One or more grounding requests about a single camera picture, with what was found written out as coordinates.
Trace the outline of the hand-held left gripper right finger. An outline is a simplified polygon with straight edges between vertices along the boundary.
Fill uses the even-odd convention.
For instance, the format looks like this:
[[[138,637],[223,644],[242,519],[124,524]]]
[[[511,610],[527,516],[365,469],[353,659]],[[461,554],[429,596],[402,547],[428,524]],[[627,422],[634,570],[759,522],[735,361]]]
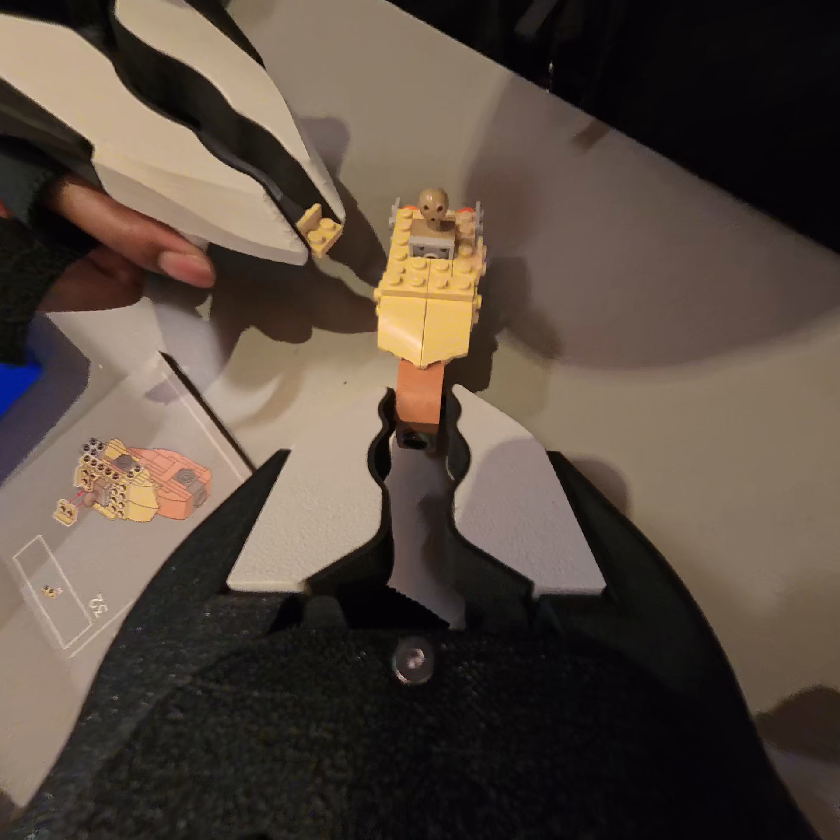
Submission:
[[[599,595],[606,583],[547,450],[520,423],[452,388],[448,472],[458,534],[534,583],[536,595]]]

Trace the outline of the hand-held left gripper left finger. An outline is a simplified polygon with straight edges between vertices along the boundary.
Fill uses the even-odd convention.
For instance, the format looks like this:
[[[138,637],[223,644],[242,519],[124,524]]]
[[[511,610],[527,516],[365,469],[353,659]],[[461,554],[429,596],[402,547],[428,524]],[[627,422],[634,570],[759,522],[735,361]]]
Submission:
[[[377,386],[293,443],[227,577],[243,593],[325,593],[392,573],[394,391]]]

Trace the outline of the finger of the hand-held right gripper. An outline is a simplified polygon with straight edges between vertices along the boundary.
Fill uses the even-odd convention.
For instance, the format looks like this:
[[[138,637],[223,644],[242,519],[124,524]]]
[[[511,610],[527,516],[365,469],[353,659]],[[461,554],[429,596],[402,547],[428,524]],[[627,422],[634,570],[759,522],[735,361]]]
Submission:
[[[58,23],[1,15],[2,135],[90,165],[126,207],[189,239],[289,265],[308,247],[267,190],[142,102],[112,60]]]
[[[342,224],[339,193],[264,67],[214,2],[107,2],[115,58],[133,92],[260,184],[290,224],[320,205]]]

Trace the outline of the small tan brick plate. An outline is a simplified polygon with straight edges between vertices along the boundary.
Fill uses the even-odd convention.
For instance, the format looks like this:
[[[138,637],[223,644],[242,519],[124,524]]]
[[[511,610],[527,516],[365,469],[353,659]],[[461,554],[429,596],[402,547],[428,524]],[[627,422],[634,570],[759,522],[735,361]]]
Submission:
[[[296,229],[313,257],[325,257],[343,234],[343,224],[322,213],[320,203],[309,207],[296,222]]]

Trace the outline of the tan brick vehicle model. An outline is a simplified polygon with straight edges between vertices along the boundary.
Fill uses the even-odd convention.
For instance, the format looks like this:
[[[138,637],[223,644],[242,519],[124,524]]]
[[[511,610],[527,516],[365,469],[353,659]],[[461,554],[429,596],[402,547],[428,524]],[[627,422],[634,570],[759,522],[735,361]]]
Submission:
[[[394,425],[401,448],[435,447],[445,370],[465,358],[487,273],[480,203],[452,207],[442,187],[395,201],[385,270],[374,289],[377,345],[398,362]]]

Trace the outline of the grey desk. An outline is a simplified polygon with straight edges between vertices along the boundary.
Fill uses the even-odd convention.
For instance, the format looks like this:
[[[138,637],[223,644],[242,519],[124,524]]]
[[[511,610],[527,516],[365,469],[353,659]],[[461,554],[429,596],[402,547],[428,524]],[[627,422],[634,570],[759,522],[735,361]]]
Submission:
[[[387,2],[233,2],[344,188],[342,264],[225,251],[56,328],[111,374],[168,350],[257,464],[395,363],[361,272],[392,200],[486,207],[459,379],[570,458],[695,596],[802,810],[838,837],[838,256]]]

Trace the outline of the person's right hand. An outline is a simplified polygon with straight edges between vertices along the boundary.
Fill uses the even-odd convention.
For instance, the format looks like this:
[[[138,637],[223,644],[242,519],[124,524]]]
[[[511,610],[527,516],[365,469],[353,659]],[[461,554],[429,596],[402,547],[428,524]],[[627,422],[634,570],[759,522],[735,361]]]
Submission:
[[[40,312],[131,306],[143,297],[148,272],[191,287],[214,285],[214,266],[201,249],[173,228],[116,202],[77,175],[65,175],[51,186],[45,205],[98,245],[56,280],[40,302]]]

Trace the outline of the grey instruction booklet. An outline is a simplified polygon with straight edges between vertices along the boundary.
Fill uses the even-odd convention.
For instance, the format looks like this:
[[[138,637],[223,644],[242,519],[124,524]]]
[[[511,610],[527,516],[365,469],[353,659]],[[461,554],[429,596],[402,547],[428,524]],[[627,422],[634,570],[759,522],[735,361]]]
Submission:
[[[157,354],[2,485],[2,806],[33,797],[133,604],[252,473]]]

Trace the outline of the blue plastic bin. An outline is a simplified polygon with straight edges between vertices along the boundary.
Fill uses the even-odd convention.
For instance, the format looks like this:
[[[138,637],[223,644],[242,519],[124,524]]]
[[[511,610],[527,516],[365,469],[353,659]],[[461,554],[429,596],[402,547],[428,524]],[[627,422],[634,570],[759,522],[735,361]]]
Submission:
[[[42,374],[43,367],[35,359],[24,364],[1,363],[1,417],[39,382]]]

